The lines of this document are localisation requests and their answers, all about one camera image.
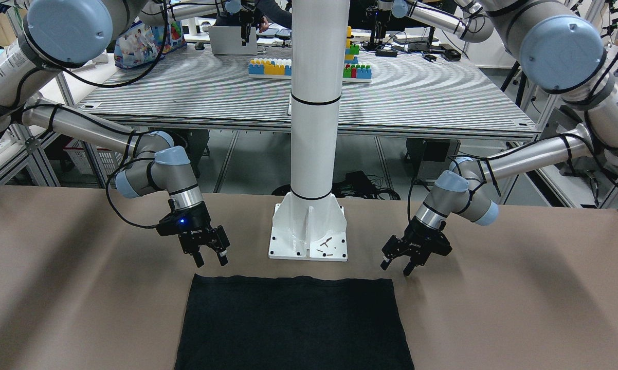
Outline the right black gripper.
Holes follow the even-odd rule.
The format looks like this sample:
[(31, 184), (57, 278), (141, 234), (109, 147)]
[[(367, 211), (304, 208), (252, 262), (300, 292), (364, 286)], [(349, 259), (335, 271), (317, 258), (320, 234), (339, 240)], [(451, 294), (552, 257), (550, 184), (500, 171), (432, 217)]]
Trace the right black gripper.
[(211, 226), (211, 217), (205, 203), (175, 209), (159, 221), (156, 231), (161, 236), (178, 235), (184, 252), (192, 255), (198, 268), (204, 265), (200, 246), (208, 246), (215, 251), (220, 266), (228, 263), (226, 250), (230, 246), (229, 239), (222, 225)]

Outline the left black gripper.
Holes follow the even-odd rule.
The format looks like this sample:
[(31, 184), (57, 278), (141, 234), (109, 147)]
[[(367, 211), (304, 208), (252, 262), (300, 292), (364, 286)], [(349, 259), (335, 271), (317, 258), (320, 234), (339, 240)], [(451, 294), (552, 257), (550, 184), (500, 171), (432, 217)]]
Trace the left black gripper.
[(425, 225), (417, 217), (414, 217), (405, 234), (402, 237), (392, 235), (381, 251), (384, 259), (381, 262), (383, 271), (387, 271), (394, 258), (400, 256), (410, 257), (410, 262), (403, 269), (403, 276), (410, 276), (415, 269), (414, 262), (426, 262), (432, 253), (447, 256), (452, 251), (450, 241), (448, 241), (443, 229), (445, 221), (441, 221), (437, 229)]

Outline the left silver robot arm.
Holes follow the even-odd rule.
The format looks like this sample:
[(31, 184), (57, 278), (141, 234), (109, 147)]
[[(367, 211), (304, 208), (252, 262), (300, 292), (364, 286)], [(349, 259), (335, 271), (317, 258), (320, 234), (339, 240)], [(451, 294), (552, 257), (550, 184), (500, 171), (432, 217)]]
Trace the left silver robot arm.
[(443, 234), (448, 216), (457, 214), (483, 226), (497, 219), (499, 207), (480, 192), (487, 183), (497, 185), (502, 178), (599, 154), (618, 173), (618, 82), (611, 72), (615, 60), (608, 58), (598, 28), (559, 1), (458, 1), (457, 5), (463, 18), (414, 1), (396, 1), (393, 14), (405, 10), (407, 17), (471, 43), (486, 40), (496, 30), (529, 80), (582, 113), (583, 121), (565, 133), (494, 156), (455, 157), (410, 218), (403, 236), (391, 236), (382, 247), (382, 269), (406, 256), (406, 276), (432, 254), (451, 252)]

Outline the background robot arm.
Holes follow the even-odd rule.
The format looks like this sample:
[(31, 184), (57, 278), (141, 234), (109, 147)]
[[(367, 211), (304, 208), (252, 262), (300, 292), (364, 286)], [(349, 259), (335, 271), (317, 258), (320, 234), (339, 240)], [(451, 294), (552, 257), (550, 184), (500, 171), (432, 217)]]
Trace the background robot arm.
[(434, 6), (417, 1), (377, 1), (380, 10), (389, 10), (396, 18), (410, 18), (445, 33), (450, 33), (464, 42), (481, 43), (492, 35), (493, 23), (476, 1), (455, 1), (463, 17), (447, 13)]

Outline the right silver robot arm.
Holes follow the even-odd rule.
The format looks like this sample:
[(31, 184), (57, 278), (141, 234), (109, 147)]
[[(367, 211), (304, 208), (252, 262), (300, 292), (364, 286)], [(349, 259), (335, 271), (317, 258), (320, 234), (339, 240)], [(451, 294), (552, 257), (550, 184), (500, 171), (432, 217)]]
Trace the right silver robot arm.
[(226, 265), (229, 239), (213, 227), (185, 149), (164, 131), (135, 129), (57, 104), (39, 94), (70, 68), (85, 65), (123, 35), (143, 10), (159, 10), (153, 23), (168, 26), (166, 1), (34, 1), (23, 32), (0, 54), (0, 138), (11, 124), (37, 125), (121, 152), (124, 163), (108, 180), (126, 198), (169, 194), (170, 213), (152, 226), (179, 237), (184, 253), (203, 266), (201, 246)]

